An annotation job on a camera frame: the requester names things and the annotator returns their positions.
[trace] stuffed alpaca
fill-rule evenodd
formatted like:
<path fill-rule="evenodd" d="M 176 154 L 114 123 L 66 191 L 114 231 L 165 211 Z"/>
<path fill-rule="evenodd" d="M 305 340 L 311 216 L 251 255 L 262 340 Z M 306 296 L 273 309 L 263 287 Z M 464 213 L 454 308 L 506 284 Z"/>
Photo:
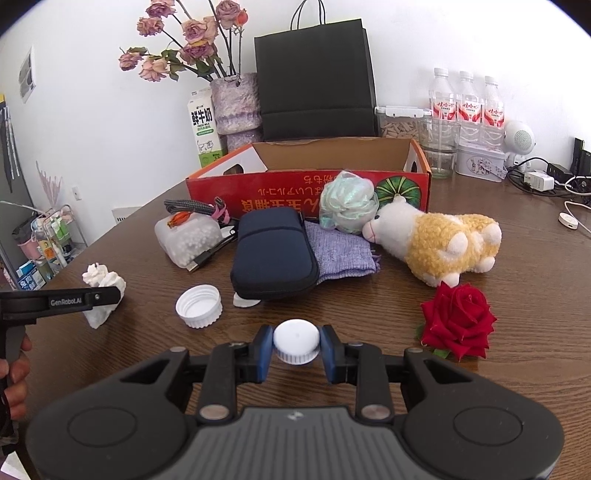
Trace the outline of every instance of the stuffed alpaca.
<path fill-rule="evenodd" d="M 365 224 L 363 236 L 406 262 L 430 287 L 455 287 L 462 272 L 488 272 L 501 246 L 501 229 L 492 218 L 424 213 L 402 196 Z"/>

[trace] navy blue case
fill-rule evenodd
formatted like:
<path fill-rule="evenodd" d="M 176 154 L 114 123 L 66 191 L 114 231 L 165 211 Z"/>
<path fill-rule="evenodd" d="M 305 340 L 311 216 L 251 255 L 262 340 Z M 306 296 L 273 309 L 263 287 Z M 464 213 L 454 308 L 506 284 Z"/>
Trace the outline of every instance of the navy blue case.
<path fill-rule="evenodd" d="M 230 279 L 243 299 L 301 295 L 318 282 L 319 268 L 296 210 L 253 210 L 240 219 Z"/>

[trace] purple cloth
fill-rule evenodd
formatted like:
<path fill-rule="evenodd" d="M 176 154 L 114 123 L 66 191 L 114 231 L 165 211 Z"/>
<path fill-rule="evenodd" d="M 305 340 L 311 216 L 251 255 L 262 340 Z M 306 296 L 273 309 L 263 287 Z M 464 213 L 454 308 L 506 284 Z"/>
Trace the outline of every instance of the purple cloth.
<path fill-rule="evenodd" d="M 379 258 L 373 255 L 370 243 L 362 236 L 325 230 L 317 223 L 305 224 L 320 267 L 318 283 L 337 278 L 364 277 L 379 271 Z"/>

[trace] red rose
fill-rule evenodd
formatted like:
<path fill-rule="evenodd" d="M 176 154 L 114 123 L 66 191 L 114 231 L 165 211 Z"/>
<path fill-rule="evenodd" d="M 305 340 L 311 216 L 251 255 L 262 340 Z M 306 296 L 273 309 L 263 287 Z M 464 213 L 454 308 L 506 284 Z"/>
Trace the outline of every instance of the red rose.
<path fill-rule="evenodd" d="M 486 358 L 496 318 L 480 290 L 469 284 L 451 288 L 441 282 L 435 298 L 421 308 L 426 321 L 421 343 L 451 350 L 458 360 L 464 355 Z"/>

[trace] green pumpkin illustration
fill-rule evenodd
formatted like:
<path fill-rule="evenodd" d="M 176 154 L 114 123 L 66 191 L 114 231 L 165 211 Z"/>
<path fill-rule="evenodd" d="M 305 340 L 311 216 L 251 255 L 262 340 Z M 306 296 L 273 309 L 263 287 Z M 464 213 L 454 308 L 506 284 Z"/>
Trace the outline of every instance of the green pumpkin illustration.
<path fill-rule="evenodd" d="M 378 195 L 380 207 L 391 203 L 396 195 L 402 195 L 413 207 L 421 207 L 421 188 L 416 182 L 406 177 L 390 177 L 382 180 L 376 185 L 375 193 Z"/>

